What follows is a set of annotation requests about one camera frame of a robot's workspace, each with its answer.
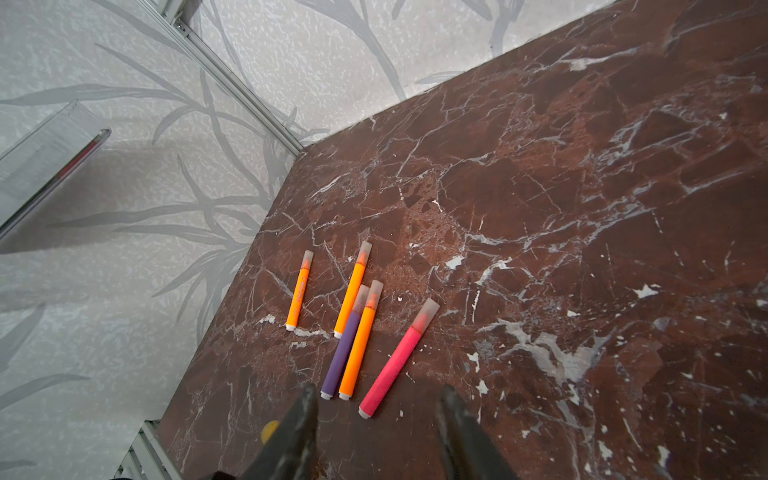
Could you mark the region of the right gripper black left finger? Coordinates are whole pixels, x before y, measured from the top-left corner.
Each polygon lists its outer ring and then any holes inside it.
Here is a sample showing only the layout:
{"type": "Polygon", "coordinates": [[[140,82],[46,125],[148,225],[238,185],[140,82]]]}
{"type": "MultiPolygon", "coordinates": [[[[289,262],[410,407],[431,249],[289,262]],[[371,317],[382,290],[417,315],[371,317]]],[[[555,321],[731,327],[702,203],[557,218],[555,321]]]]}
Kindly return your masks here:
{"type": "Polygon", "coordinates": [[[316,461],[318,398],[306,384],[240,479],[311,479],[316,461]]]}

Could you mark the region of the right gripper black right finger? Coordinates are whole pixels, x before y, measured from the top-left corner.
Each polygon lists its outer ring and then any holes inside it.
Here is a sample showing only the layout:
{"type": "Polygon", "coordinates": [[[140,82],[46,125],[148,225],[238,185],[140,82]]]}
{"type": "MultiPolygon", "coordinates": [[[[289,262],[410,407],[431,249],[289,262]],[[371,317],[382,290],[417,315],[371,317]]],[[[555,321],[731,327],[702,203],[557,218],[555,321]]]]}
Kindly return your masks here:
{"type": "Polygon", "coordinates": [[[442,387],[436,412],[447,479],[518,479],[453,386],[442,387]]]}

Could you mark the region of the purple highlighter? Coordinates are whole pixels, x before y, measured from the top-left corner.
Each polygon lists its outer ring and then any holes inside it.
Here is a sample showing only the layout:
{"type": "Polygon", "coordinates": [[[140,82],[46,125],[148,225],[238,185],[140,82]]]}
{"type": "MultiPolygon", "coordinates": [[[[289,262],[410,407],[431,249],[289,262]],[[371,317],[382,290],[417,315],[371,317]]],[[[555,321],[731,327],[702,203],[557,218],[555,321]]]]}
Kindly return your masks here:
{"type": "Polygon", "coordinates": [[[365,308],[370,288],[361,285],[357,297],[348,317],[345,330],[336,348],[333,360],[320,390],[320,396],[324,400],[330,400],[338,391],[340,380],[343,376],[346,363],[354,342],[354,338],[365,308]]]}

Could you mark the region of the orange highlighter pair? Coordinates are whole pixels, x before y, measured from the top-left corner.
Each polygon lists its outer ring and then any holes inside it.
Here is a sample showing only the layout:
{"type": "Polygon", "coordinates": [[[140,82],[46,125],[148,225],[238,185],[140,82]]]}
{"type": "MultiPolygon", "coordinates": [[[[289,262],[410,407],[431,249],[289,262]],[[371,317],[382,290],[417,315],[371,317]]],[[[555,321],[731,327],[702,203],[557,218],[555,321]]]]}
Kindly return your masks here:
{"type": "Polygon", "coordinates": [[[287,331],[294,331],[298,326],[300,311],[304,294],[306,291],[307,282],[309,279],[309,273],[311,269],[314,253],[311,250],[306,250],[302,259],[302,265],[299,271],[298,279],[295,285],[288,317],[285,323],[287,331]]]}
{"type": "Polygon", "coordinates": [[[345,327],[350,316],[352,307],[356,300],[359,288],[362,284],[365,268],[370,256],[372,244],[364,241],[358,252],[355,267],[349,281],[346,294],[334,326],[334,337],[340,339],[345,331],[345,327]]]}

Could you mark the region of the yellow toy shovel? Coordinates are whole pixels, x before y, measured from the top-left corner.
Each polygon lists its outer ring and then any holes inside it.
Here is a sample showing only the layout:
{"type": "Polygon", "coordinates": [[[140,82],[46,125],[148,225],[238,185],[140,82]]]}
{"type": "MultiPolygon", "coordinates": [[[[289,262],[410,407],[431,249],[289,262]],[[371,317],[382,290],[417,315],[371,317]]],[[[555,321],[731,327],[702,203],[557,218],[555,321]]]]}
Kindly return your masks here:
{"type": "Polygon", "coordinates": [[[280,425],[279,420],[272,420],[263,427],[260,433],[260,439],[263,444],[266,444],[270,440],[270,438],[274,435],[279,425],[280,425]]]}

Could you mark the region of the clear plastic wall tray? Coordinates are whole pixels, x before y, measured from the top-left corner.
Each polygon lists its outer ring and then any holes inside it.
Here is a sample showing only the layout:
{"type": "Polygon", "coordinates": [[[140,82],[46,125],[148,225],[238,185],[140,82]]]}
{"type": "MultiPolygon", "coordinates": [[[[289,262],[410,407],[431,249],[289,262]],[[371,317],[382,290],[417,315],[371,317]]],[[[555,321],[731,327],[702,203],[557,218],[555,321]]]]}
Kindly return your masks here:
{"type": "Polygon", "coordinates": [[[109,139],[106,121],[78,101],[50,115],[1,155],[1,235],[109,139]]]}

